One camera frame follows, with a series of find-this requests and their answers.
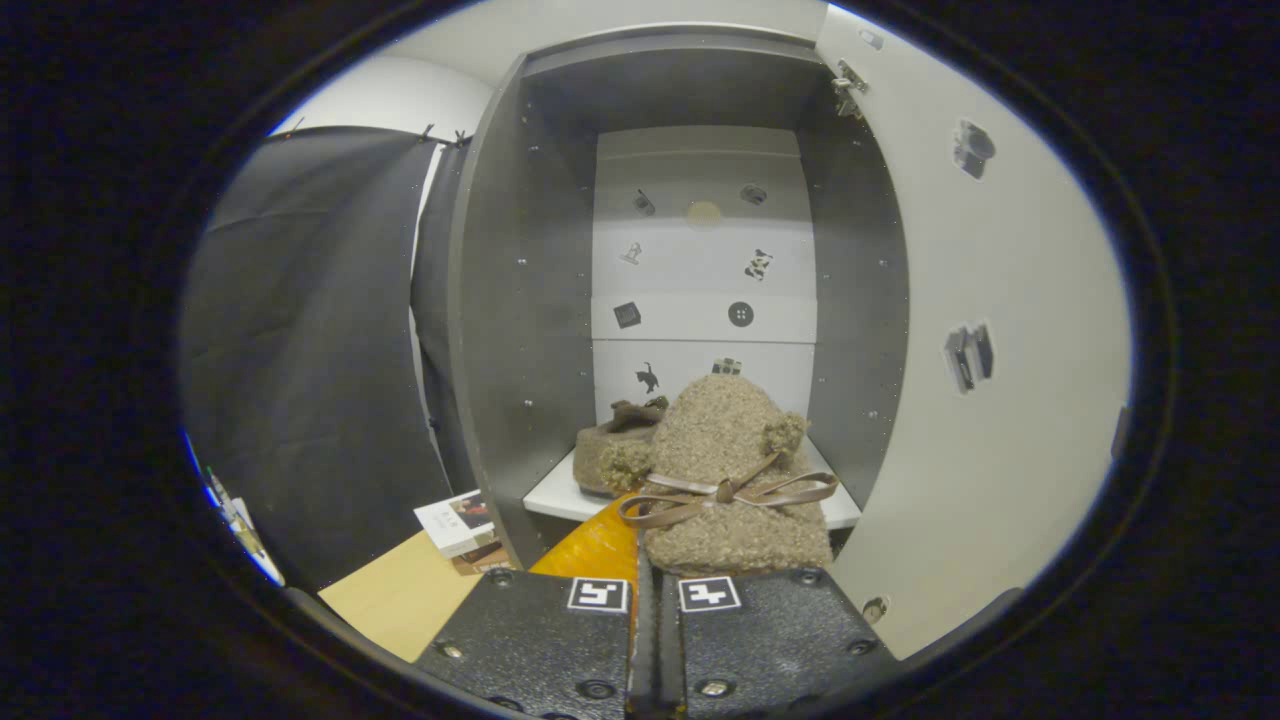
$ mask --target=yellow object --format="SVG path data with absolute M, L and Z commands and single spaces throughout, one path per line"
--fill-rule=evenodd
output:
M 479 582 L 480 575 L 458 575 L 419 530 L 320 591 L 320 600 L 366 638 L 413 662 Z
M 710 200 L 690 202 L 689 210 L 685 210 L 685 220 L 696 231 L 713 229 L 721 224 L 719 205 Z
M 627 497 L 631 495 L 614 500 L 575 528 L 529 571 L 562 578 L 616 578 L 635 587 L 636 532 L 618 518 L 618 505 Z

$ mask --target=door hinge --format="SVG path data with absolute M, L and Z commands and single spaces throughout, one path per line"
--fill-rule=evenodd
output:
M 870 86 L 867 85 L 854 68 L 849 67 L 849 63 L 841 58 L 836 67 L 840 68 L 841 77 L 833 78 L 831 81 L 831 88 L 836 92 L 836 114 L 841 118 L 854 115 L 855 119 L 863 119 L 863 110 L 858 106 L 858 101 L 854 100 L 854 91 L 856 90 L 861 95 L 867 95 Z

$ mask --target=white shelf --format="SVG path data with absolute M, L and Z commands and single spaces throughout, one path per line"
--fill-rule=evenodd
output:
M 814 470 L 831 473 L 831 465 L 822 457 L 809 438 L 804 438 L 804 451 Z M 573 452 L 570 451 L 550 473 L 525 496 L 525 510 L 568 520 L 586 520 L 609 503 L 605 497 L 586 495 L 573 480 Z M 836 486 L 836 495 L 820 502 L 827 516 L 827 529 L 852 528 L 861 516 L 858 503 L 844 486 Z

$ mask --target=ceiling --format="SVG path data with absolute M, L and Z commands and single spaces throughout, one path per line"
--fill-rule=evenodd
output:
M 497 87 L 530 50 L 648 24 L 714 23 L 817 40 L 820 0 L 484 0 L 411 32 L 384 54 L 415 58 Z

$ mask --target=dark panel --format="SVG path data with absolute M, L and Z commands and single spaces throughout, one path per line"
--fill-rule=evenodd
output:
M 413 665 L 534 717 L 622 720 L 630 615 L 570 609 L 572 583 L 486 573 Z
M 897 674 L 897 661 L 824 571 L 733 583 L 741 607 L 681 616 L 690 720 L 801 712 L 832 691 L 872 688 Z
M 795 129 L 829 73 L 813 50 L 737 36 L 663 33 L 544 55 L 525 83 L 557 126 Z
M 529 67 L 525 74 L 534 74 L 544 72 L 549 67 L 558 67 L 564 64 L 567 59 L 575 58 L 568 53 L 570 50 L 577 50 L 588 46 L 607 46 L 614 41 L 620 40 L 634 40 L 634 38 L 654 38 L 664 37 L 671 38 L 671 42 L 687 41 L 690 37 L 694 42 L 741 42 L 764 40 L 769 41 L 774 47 L 778 45 L 792 45 L 796 47 L 805 47 L 813 50 L 815 42 L 813 40 L 800 37 L 799 35 L 787 35 L 783 32 L 763 28 L 749 28 L 749 27 L 731 27 L 731 26 L 664 26 L 660 28 L 654 27 L 632 27 L 622 29 L 612 29 L 605 32 L 598 32 L 595 35 L 588 35 L 584 37 L 576 37 L 573 40 L 567 40 L 564 42 L 543 47 L 539 50 L 531 50 L 529 53 Z
M 413 388 L 408 263 L 433 143 L 372 128 L 264 142 L 192 260 L 179 377 L 201 461 L 289 584 L 338 580 L 448 497 Z
M 458 199 L 458 183 L 462 179 L 467 147 L 468 145 L 440 149 L 431 192 L 428 195 L 426 208 L 422 209 L 422 218 L 419 222 L 417 259 L 413 263 L 413 283 L 410 288 L 410 306 L 413 309 L 417 342 L 422 352 L 422 388 L 435 424 L 440 461 L 444 464 L 444 473 L 448 475 L 453 495 L 476 489 L 453 389 L 449 322 L 445 307 L 449 229 L 453 224 L 453 208 Z
M 567 137 L 524 97 L 524 58 L 462 169 L 449 247 L 454 391 L 476 484 L 525 568 L 558 537 L 525 495 L 594 423 L 590 341 L 595 136 Z
M 815 95 L 796 131 L 818 272 L 809 437 L 865 510 L 906 366 L 906 243 L 876 137 L 835 106 Z

